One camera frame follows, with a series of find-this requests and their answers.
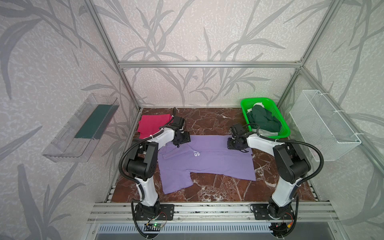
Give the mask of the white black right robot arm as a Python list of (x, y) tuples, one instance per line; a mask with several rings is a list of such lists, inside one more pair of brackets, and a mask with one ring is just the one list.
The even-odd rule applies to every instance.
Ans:
[(272, 139), (256, 133), (232, 136), (227, 140), (229, 150), (257, 149), (275, 158), (279, 180), (266, 207), (270, 219), (278, 220), (289, 210), (297, 189), (311, 170), (302, 146), (315, 148), (305, 142)]

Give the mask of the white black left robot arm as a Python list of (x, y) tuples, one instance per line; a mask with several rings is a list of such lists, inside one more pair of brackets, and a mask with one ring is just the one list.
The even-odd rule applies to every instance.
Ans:
[(173, 204), (162, 204), (155, 188), (154, 174), (158, 165), (158, 152), (171, 143), (176, 147), (191, 141), (188, 131), (160, 128), (144, 139), (136, 139), (124, 152), (119, 166), (121, 175), (133, 181), (140, 199), (132, 200), (133, 219), (136, 221), (171, 221), (174, 217)]

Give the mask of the purple printed t-shirt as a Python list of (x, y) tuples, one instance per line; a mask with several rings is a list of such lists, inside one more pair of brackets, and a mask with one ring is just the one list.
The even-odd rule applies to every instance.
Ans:
[(179, 147), (167, 143), (158, 152), (158, 165), (164, 194), (193, 185), (191, 173), (225, 175), (255, 181), (252, 151), (229, 150), (229, 136), (193, 135)]

